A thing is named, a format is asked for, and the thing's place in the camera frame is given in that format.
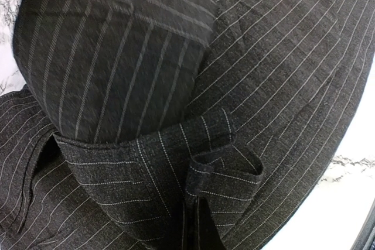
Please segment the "black pinstriped long sleeve shirt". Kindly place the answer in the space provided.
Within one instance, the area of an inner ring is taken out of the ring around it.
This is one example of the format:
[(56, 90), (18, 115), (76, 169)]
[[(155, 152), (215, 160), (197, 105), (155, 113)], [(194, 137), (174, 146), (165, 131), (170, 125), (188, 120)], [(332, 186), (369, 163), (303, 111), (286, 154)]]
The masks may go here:
[(20, 0), (2, 249), (260, 249), (324, 174), (374, 0)]

